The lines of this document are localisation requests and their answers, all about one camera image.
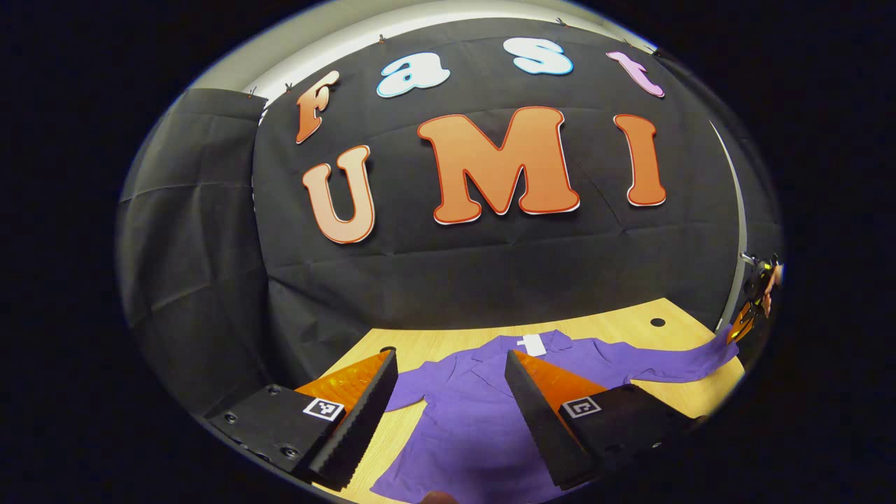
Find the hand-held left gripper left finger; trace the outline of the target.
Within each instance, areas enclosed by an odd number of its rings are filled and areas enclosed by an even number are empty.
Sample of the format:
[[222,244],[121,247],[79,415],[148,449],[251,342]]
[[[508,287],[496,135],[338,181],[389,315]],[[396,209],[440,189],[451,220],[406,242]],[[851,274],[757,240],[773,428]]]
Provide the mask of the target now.
[[353,477],[399,377],[394,348],[291,389],[269,384],[206,416],[283,473],[341,491]]

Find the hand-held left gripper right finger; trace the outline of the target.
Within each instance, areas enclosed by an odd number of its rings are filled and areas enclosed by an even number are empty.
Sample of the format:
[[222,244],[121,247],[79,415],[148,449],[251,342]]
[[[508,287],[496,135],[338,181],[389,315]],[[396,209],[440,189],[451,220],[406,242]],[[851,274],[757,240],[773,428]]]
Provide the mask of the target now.
[[637,385],[607,388],[521,351],[508,352],[505,380],[561,490],[646,459],[703,421]]

